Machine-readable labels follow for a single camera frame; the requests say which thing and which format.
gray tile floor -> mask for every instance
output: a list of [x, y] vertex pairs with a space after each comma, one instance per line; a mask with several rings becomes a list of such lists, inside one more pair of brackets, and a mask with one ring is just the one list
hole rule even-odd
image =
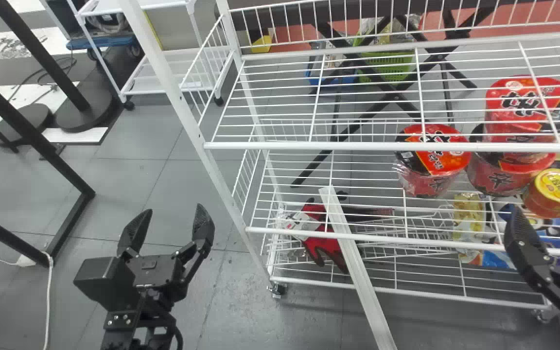
[[[269, 296], [181, 131], [171, 107], [139, 105], [120, 116], [102, 146], [64, 151], [98, 195], [54, 270], [51, 349], [100, 345], [105, 311], [72, 284], [82, 261], [113, 255], [122, 227], [144, 208], [153, 208], [154, 217], [142, 253], [174, 251], [189, 240], [196, 202], [216, 222], [216, 239], [188, 298], [173, 310], [185, 349], [376, 348], [353, 291], [291, 286], [285, 299]], [[218, 164], [231, 185], [238, 161], [223, 159]], [[34, 150], [13, 155], [0, 149], [0, 223], [23, 239], [44, 247], [75, 198]], [[0, 258], [17, 257], [0, 244]], [[46, 281], [43, 268], [0, 264], [0, 350], [42, 346]], [[560, 349], [558, 323], [538, 324], [525, 310], [400, 295], [380, 299], [402, 350]]]

white wire shelf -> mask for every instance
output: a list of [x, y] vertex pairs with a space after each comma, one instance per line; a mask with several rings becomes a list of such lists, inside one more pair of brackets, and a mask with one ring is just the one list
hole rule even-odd
[[[487, 104], [493, 100], [513, 101], [515, 98], [487, 97], [487, 93], [498, 80], [524, 75], [533, 81], [534, 86], [542, 88], [539, 103], [522, 108], [522, 111], [538, 111], [547, 115], [542, 122], [545, 130], [483, 135], [538, 137], [548, 133], [554, 135], [554, 143], [518, 143], [516, 148], [529, 152], [560, 151], [560, 118], [553, 117], [560, 113], [560, 106], [547, 107], [560, 97], [543, 92], [560, 88], [560, 41], [558, 44], [539, 40], [464, 46], [451, 52], [447, 63], [465, 74], [476, 84], [476, 88], [463, 86], [451, 76], [455, 73], [452, 69], [426, 63], [431, 53], [417, 47], [387, 53], [382, 56], [383, 63], [341, 70], [333, 75], [336, 80], [331, 84], [322, 85], [323, 80], [318, 79], [320, 74], [330, 77], [335, 66], [347, 58], [343, 55], [334, 59], [306, 55], [314, 53], [308, 51], [304, 55], [278, 61], [247, 61], [239, 73], [239, 84], [236, 83], [233, 88], [215, 135], [205, 148], [502, 151], [506, 147], [503, 142], [408, 144], [395, 142], [395, 138], [404, 127], [416, 123], [451, 124], [466, 137], [472, 135], [473, 129], [480, 123], [511, 125], [511, 122], [502, 120], [487, 121], [487, 113], [511, 111], [504, 106], [488, 108]], [[400, 59], [409, 63], [388, 63]], [[364, 71], [366, 68], [400, 67], [405, 73]], [[412, 70], [422, 73], [422, 76], [409, 74]], [[378, 82], [364, 80], [374, 76], [386, 80], [387, 77], [398, 78], [400, 74], [408, 80], [387, 81], [389, 85], [384, 89], [378, 88], [381, 85]], [[547, 85], [545, 81], [548, 78], [557, 83]], [[413, 109], [404, 113], [396, 102], [405, 102], [404, 108], [410, 106]], [[531, 122], [536, 123], [516, 121], [516, 124]], [[253, 133], [258, 133], [258, 137], [251, 138]], [[331, 142], [332, 138], [345, 141]]]
[[[342, 194], [347, 198], [342, 206], [381, 211], [354, 214], [363, 221], [349, 222], [352, 235], [360, 235], [356, 243], [377, 292], [547, 308], [544, 298], [530, 290], [515, 270], [466, 264], [458, 257], [467, 248], [504, 250], [502, 222], [497, 222], [494, 215], [505, 204], [521, 204], [520, 199], [481, 195], [479, 202], [492, 215], [484, 221], [473, 221], [484, 227], [482, 231], [466, 232], [454, 228], [455, 211], [466, 211], [455, 207], [462, 202], [455, 195], [478, 192], [465, 173], [443, 198], [420, 199], [410, 197], [400, 187], [392, 169], [392, 153], [333, 151], [303, 184], [291, 186], [316, 155], [307, 151], [269, 151], [266, 157], [259, 150], [244, 153], [233, 198], [246, 217], [248, 204], [253, 206], [246, 231], [251, 237], [264, 237], [261, 253], [266, 256], [272, 281], [353, 288], [347, 275], [325, 255], [325, 266], [315, 264], [297, 239], [298, 235], [302, 239], [320, 237], [322, 232], [278, 228], [280, 218], [302, 211], [308, 199], [322, 204], [318, 189], [333, 185], [337, 191], [346, 192]], [[333, 222], [326, 216], [322, 223], [331, 227]], [[454, 232], [480, 235], [493, 244], [459, 242], [453, 238]], [[560, 255], [560, 249], [552, 248], [551, 254]]]
[[[332, 23], [349, 39], [367, 37], [401, 37], [426, 35], [429, 40], [443, 40], [444, 33], [459, 28], [472, 30], [473, 37], [536, 34], [560, 31], [560, 0], [296, 0], [259, 6], [231, 6], [232, 21], [238, 31], [271, 29], [276, 35], [271, 43], [256, 43], [244, 36], [240, 47], [291, 47], [307, 49], [319, 40], [321, 24]], [[369, 18], [420, 16], [420, 23], [397, 26], [379, 33], [364, 33], [360, 24]]]
[[[480, 234], [485, 239], [491, 239], [493, 244], [482, 242], [459, 242], [451, 238], [450, 227], [454, 225], [453, 214], [467, 212], [464, 209], [454, 209], [456, 203], [467, 201], [455, 199], [459, 193], [478, 193], [469, 183], [467, 175], [462, 171], [444, 197], [438, 199], [417, 198], [409, 195], [400, 185], [398, 173], [393, 168], [396, 158], [391, 152], [375, 153], [366, 151], [341, 152], [334, 151], [322, 161], [318, 168], [301, 184], [293, 181], [300, 177], [300, 173], [308, 166], [318, 153], [269, 151], [267, 157], [259, 157], [256, 151], [246, 152], [233, 191], [233, 197], [242, 207], [249, 198], [250, 192], [255, 192], [258, 186], [256, 202], [254, 204], [248, 232], [284, 233], [293, 235], [325, 236], [322, 232], [298, 232], [279, 228], [278, 218], [302, 211], [304, 204], [313, 199], [314, 204], [322, 204], [318, 197], [318, 189], [332, 185], [337, 191], [347, 194], [343, 206], [358, 209], [383, 210], [382, 213], [360, 213], [354, 215], [359, 220], [350, 221], [352, 231], [370, 234], [362, 237], [365, 241], [380, 244], [404, 244], [413, 246], [432, 246], [437, 248], [475, 248], [491, 251], [504, 251], [502, 247], [503, 228], [497, 222], [500, 208], [505, 204], [522, 204], [517, 197], [495, 198], [480, 195], [480, 199], [471, 202], [482, 204], [489, 214], [485, 220], [473, 221], [481, 226], [481, 230], [456, 230], [459, 233]], [[254, 181], [256, 162], [263, 162], [264, 168], [258, 179]], [[439, 235], [433, 237], [418, 237], [412, 235], [416, 221], [414, 216], [435, 215], [433, 219], [437, 225], [431, 231]], [[328, 217], [323, 223], [331, 224]], [[560, 255], [560, 249], [549, 248], [553, 255]]]
[[[177, 81], [182, 81], [188, 69], [193, 65], [200, 49], [180, 49], [164, 51], [165, 58], [170, 64], [173, 77]], [[209, 65], [205, 67], [203, 60], [196, 60], [192, 72], [187, 76], [187, 81], [183, 82], [183, 92], [189, 91], [211, 91], [215, 86], [215, 81], [220, 77], [222, 67], [226, 61], [229, 49], [227, 47], [206, 48], [202, 55], [208, 55]], [[123, 95], [150, 95], [154, 93], [165, 93], [153, 67], [144, 57], [135, 68], [131, 77], [122, 87]]]
[[[143, 10], [153, 10], [153, 9], [164, 9], [167, 7], [178, 7], [178, 6], [193, 6], [196, 0], [177, 0], [177, 1], [166, 1], [166, 0], [139, 0], [140, 6]], [[105, 14], [118, 14], [122, 13], [122, 8], [120, 8], [120, 3], [118, 0], [92, 0], [86, 2], [84, 6], [79, 9], [79, 14], [82, 17], [89, 16], [101, 16]]]

black cable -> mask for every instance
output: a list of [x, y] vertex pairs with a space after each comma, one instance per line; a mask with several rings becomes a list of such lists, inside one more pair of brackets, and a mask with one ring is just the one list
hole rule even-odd
[[[68, 66], [64, 65], [60, 65], [60, 62], [64, 62], [65, 60], [69, 61]], [[70, 71], [73, 69], [73, 67], [75, 67], [75, 65], [77, 64], [77, 59], [73, 58], [73, 51], [70, 51], [70, 56], [69, 57], [60, 57], [58, 59], [55, 60], [58, 65], [60, 66], [60, 69], [62, 70], [67, 70], [66, 71], [66, 75], [68, 75], [70, 73]], [[49, 83], [47, 84], [40, 84], [40, 80], [42, 80], [42, 78], [46, 77], [47, 75], [49, 75], [49, 73], [46, 73], [44, 68], [40, 68], [36, 71], [34, 71], [33, 73], [31, 73], [30, 75], [27, 75], [26, 78], [23, 79], [23, 81], [17, 85], [16, 89], [14, 89], [14, 92], [12, 93], [12, 95], [10, 95], [10, 97], [7, 98], [7, 101], [10, 102], [14, 96], [18, 93], [18, 91], [20, 90], [20, 87], [23, 86], [23, 84], [29, 82], [29, 80], [31, 78], [33, 78], [35, 75], [42, 73], [40, 76], [38, 76], [38, 78], [36, 79], [36, 84], [38, 85], [42, 85], [42, 86], [46, 86], [49, 85]], [[35, 102], [37, 102], [38, 100], [40, 100], [40, 98], [45, 97], [45, 95], [47, 95], [48, 93], [50, 93], [51, 91], [54, 91], [56, 89], [57, 85], [53, 84], [52, 88], [49, 89], [49, 91], [43, 93], [42, 95], [38, 96], [38, 98], [36, 98], [34, 101], [30, 102], [29, 105], [34, 104]]]
[[174, 337], [176, 338], [176, 350], [183, 350], [183, 335], [177, 326], [174, 326]]

green basket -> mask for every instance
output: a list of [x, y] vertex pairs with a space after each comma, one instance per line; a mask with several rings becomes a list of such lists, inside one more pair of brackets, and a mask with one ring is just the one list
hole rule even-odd
[[[353, 46], [359, 46], [362, 42], [362, 38], [356, 38], [353, 41]], [[371, 65], [383, 65], [383, 64], [397, 64], [398, 66], [392, 67], [373, 67], [374, 71], [377, 73], [382, 73], [382, 80], [385, 82], [400, 82], [404, 80], [409, 75], [409, 70], [411, 69], [411, 63], [414, 62], [414, 51], [388, 51], [388, 52], [364, 52], [362, 57], [365, 61]], [[365, 74], [360, 69], [356, 70], [358, 74]], [[360, 77], [361, 83], [370, 83], [371, 78]]]

white cart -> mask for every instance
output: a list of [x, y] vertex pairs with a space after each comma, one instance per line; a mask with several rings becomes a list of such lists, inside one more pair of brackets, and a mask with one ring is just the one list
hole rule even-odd
[[[491, 219], [476, 222], [486, 227], [478, 233], [491, 238], [493, 244], [455, 240], [454, 195], [478, 193], [465, 173], [442, 199], [412, 197], [399, 184], [393, 152], [511, 148], [560, 152], [560, 121], [553, 118], [546, 103], [549, 97], [543, 92], [538, 109], [547, 113], [554, 143], [395, 142], [410, 124], [422, 125], [423, 133], [425, 125], [450, 124], [469, 137], [485, 121], [486, 91], [497, 80], [522, 74], [536, 87], [542, 77], [560, 80], [560, 1], [300, 0], [233, 9], [227, 0], [218, 0], [220, 18], [182, 80], [171, 78], [170, 60], [160, 50], [143, 7], [137, 0], [120, 3], [147, 62], [274, 294], [286, 283], [356, 289], [381, 349], [396, 346], [376, 292], [526, 308], [544, 318], [554, 314], [553, 306], [515, 270], [480, 268], [458, 258], [462, 249], [503, 252], [496, 211], [502, 204], [520, 204], [520, 199], [480, 198], [485, 208], [491, 208]], [[320, 38], [312, 35], [309, 23], [337, 40], [340, 31], [356, 33], [356, 19], [402, 16], [403, 20], [410, 13], [429, 13], [420, 28], [405, 25], [405, 34], [413, 35], [416, 42], [386, 46], [387, 51], [405, 52], [386, 59], [404, 59], [404, 63], [379, 64], [382, 68], [411, 65], [414, 73], [402, 77], [404, 82], [389, 81], [379, 88], [382, 82], [376, 76], [400, 73], [361, 70], [352, 75], [369, 80], [357, 79], [340, 91], [337, 82], [321, 78], [311, 85], [313, 76], [335, 71], [338, 65], [330, 65], [331, 61], [358, 60], [353, 54], [376, 53], [382, 46], [351, 47], [337, 42], [334, 49], [313, 53], [307, 44]], [[329, 27], [330, 19], [335, 30]], [[265, 27], [276, 33], [271, 53], [243, 54], [253, 44], [240, 41], [236, 31]], [[342, 40], [379, 35], [349, 35]], [[314, 55], [319, 57], [315, 61], [309, 58]], [[208, 113], [211, 95], [187, 91], [188, 84], [209, 72], [202, 64], [204, 59], [221, 63], [216, 67], [220, 75], [233, 64], [238, 72], [218, 120]], [[306, 74], [313, 69], [317, 70], [313, 75]], [[202, 135], [199, 125], [204, 118], [216, 123], [213, 137]], [[233, 188], [227, 186], [213, 157], [214, 151], [224, 149], [243, 150]], [[305, 174], [307, 167], [311, 171]], [[345, 192], [340, 197], [347, 198], [343, 204], [336, 195], [339, 190]], [[280, 218], [300, 212], [309, 198], [325, 206], [324, 224], [333, 232], [282, 228]], [[343, 215], [346, 203], [380, 208], [382, 213], [349, 223]], [[331, 261], [317, 266], [294, 237], [338, 239], [351, 279]], [[560, 256], [560, 249], [552, 248], [550, 253]]]
[[[146, 57], [142, 58], [133, 73], [131, 73], [131, 77], [127, 79], [124, 86], [122, 88], [119, 88], [113, 76], [111, 75], [111, 72], [107, 68], [107, 64], [105, 64], [105, 60], [103, 59], [100, 49], [96, 47], [95, 43], [92, 40], [91, 34], [85, 27], [85, 20], [87, 17], [122, 13], [123, 10], [120, 8], [118, 0], [91, 0], [86, 2], [86, 4], [79, 10], [76, 9], [75, 4], [73, 4], [71, 0], [67, 0], [67, 2], [69, 3], [71, 10], [73, 11], [73, 14], [75, 15], [79, 26], [82, 28], [82, 31], [84, 31], [85, 37], [91, 45], [92, 52], [94, 52], [93, 57], [95, 57], [98, 62], [100, 62], [107, 75], [107, 78], [109, 79], [109, 82], [114, 87], [114, 90], [117, 91], [120, 101], [124, 103], [126, 102], [127, 97], [131, 97], [134, 95], [165, 93], [165, 90], [161, 87], [157, 75], [153, 71], [153, 68], [149, 64]], [[196, 36], [196, 40], [198, 41], [198, 44], [202, 46], [202, 38], [200, 37], [198, 25], [196, 24], [196, 20], [193, 15], [195, 3], [196, 0], [141, 0], [140, 6], [145, 11], [184, 6], [187, 9], [187, 14], [189, 14], [189, 20], [192, 23], [193, 33]], [[185, 73], [192, 65], [194, 58], [196, 58], [196, 53], [198, 53], [198, 50], [198, 48], [194, 48], [163, 51], [165, 59], [170, 63], [173, 79], [175, 79], [176, 81], [180, 81], [185, 77]], [[218, 63], [208, 61], [202, 63], [201, 60], [200, 65], [202, 64], [209, 67], [209, 69], [207, 70], [207, 74], [196, 75], [193, 79], [195, 81], [191, 82], [191, 84], [183, 86], [183, 89], [185, 91], [200, 92], [213, 90], [215, 83], [220, 77], [218, 69], [214, 69], [214, 67], [218, 67]], [[218, 105], [221, 105], [224, 102], [219, 90], [215, 94], [215, 102]]]

